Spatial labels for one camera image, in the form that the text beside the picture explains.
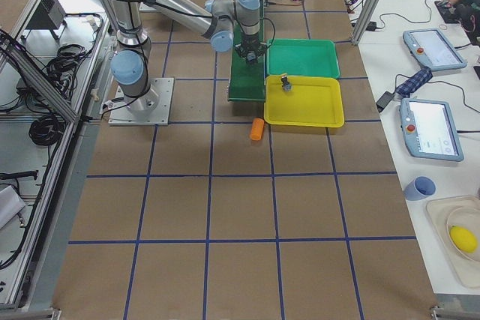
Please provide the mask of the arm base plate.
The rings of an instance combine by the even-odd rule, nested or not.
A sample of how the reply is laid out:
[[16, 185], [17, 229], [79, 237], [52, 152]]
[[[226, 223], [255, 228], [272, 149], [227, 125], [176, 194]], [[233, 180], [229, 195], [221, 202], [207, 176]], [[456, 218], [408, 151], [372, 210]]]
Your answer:
[[112, 105], [108, 123], [111, 126], [167, 126], [170, 119], [171, 101], [173, 97], [173, 78], [151, 78], [150, 90], [146, 95], [135, 100], [127, 97], [123, 100], [123, 91], [118, 85], [115, 95], [119, 102]]

